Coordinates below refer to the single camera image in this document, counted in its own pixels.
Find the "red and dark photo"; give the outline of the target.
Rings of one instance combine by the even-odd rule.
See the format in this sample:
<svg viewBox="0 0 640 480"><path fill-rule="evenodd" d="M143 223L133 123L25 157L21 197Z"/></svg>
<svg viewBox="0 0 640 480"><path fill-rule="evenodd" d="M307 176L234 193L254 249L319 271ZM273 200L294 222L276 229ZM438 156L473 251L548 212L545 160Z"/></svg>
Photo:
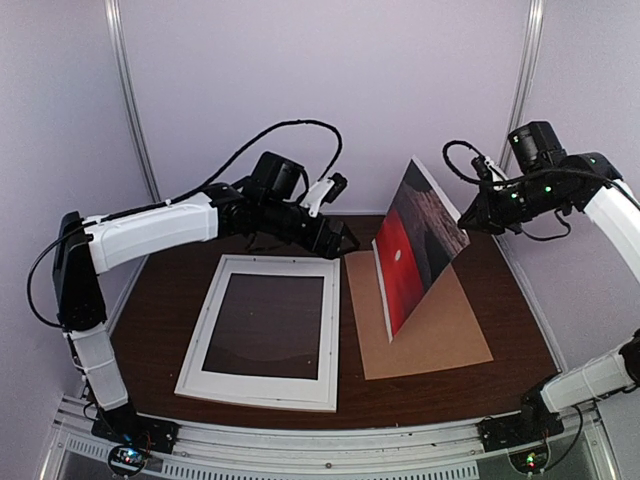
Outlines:
<svg viewBox="0 0 640 480"><path fill-rule="evenodd" d="M393 341L453 260L470 245L461 214L413 156L372 247L384 322Z"/></svg>

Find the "clear acrylic sheet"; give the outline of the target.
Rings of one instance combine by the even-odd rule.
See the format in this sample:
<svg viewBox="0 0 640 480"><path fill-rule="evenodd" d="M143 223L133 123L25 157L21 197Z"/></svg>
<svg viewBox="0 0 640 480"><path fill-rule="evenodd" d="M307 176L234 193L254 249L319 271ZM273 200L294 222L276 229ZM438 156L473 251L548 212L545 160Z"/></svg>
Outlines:
<svg viewBox="0 0 640 480"><path fill-rule="evenodd" d="M202 369L316 380L323 293L319 276L232 274Z"/></svg>

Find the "brown backing board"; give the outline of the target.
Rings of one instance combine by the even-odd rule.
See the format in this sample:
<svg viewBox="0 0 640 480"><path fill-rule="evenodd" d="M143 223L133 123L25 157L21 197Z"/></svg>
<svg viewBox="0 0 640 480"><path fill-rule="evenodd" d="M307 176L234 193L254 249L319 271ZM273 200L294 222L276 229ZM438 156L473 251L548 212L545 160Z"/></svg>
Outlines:
<svg viewBox="0 0 640 480"><path fill-rule="evenodd" d="M493 355L452 267L388 339L374 253L346 256L364 377L380 380L491 362Z"/></svg>

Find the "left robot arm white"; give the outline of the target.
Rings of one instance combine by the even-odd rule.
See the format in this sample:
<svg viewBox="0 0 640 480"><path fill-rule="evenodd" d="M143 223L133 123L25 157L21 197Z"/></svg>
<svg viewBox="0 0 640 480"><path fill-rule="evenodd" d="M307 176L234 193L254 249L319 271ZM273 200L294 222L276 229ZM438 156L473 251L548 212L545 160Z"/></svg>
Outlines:
<svg viewBox="0 0 640 480"><path fill-rule="evenodd" d="M262 232L294 243L311 258L224 255L216 270L196 323L198 333L213 332L222 294L232 276L322 277L322 322L319 364L312 379L223 373L204 367L205 351L191 343L175 392L180 396L234 405L334 412L338 400L340 259L347 254L344 239L355 237L342 222L331 223L320 208L345 188L339 175L316 182L298 204L284 200L251 202L227 184L214 184L182 201L121 217L72 214L61 224L53 269L58 319L64 336L79 358L99 408L107 411L106 429L123 444L144 433L117 364L105 323L106 308L98 282L100 274L139 257L195 242L219 240L243 232Z"/></svg>

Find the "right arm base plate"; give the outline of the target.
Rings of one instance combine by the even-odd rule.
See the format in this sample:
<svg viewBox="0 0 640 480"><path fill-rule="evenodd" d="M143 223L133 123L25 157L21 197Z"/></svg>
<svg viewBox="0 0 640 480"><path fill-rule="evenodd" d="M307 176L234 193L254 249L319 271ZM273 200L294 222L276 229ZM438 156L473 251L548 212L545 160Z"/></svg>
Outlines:
<svg viewBox="0 0 640 480"><path fill-rule="evenodd" d="M543 441L564 432L557 412L550 412L539 391L530 391L521 398L518 412L501 417L485 417L477 424L485 452L511 449Z"/></svg>

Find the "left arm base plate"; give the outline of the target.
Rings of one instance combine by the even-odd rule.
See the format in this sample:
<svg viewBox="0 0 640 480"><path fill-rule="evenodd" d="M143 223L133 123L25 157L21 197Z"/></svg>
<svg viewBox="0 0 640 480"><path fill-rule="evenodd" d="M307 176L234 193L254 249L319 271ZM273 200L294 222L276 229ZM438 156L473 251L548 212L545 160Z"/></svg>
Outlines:
<svg viewBox="0 0 640 480"><path fill-rule="evenodd" d="M129 401L112 410L98 406L91 433L111 442L171 454L179 433L179 425L173 421L140 415Z"/></svg>

